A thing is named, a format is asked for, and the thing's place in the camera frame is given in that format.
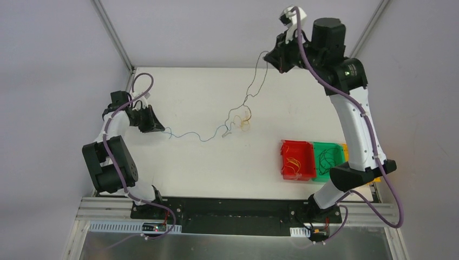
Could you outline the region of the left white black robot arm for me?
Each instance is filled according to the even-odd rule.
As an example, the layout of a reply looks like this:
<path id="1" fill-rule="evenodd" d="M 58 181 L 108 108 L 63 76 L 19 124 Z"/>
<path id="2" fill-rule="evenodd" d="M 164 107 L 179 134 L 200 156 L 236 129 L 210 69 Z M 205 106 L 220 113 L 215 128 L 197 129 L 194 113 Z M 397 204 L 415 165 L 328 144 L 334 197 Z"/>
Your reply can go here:
<path id="1" fill-rule="evenodd" d="M 99 135 L 82 147 L 94 188 L 98 193 L 123 194 L 136 205 L 145 204 L 145 213 L 159 219 L 165 212 L 162 196 L 155 186 L 139 180 L 139 170 L 123 137 L 129 127 L 141 133 L 163 132 L 165 127 L 145 98 L 136 100 L 126 91 L 112 92 L 110 97 Z"/>

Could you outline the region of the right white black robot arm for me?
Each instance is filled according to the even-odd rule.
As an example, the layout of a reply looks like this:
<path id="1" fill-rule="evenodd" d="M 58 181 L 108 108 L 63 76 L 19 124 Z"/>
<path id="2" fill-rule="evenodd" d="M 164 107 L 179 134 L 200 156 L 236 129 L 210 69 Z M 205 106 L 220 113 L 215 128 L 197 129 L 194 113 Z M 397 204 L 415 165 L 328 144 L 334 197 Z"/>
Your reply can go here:
<path id="1" fill-rule="evenodd" d="M 338 114 L 349 152 L 348 161 L 330 169 L 330 180 L 308 199 L 308 217 L 321 222 L 344 194 L 395 171 L 397 165 L 384 154 L 372 126 L 363 64 L 344 55 L 345 25 L 337 18 L 319 18 L 308 40 L 294 16 L 282 15 L 280 21 L 287 30 L 277 36 L 264 60 L 280 73 L 299 67 L 317 77 Z"/>

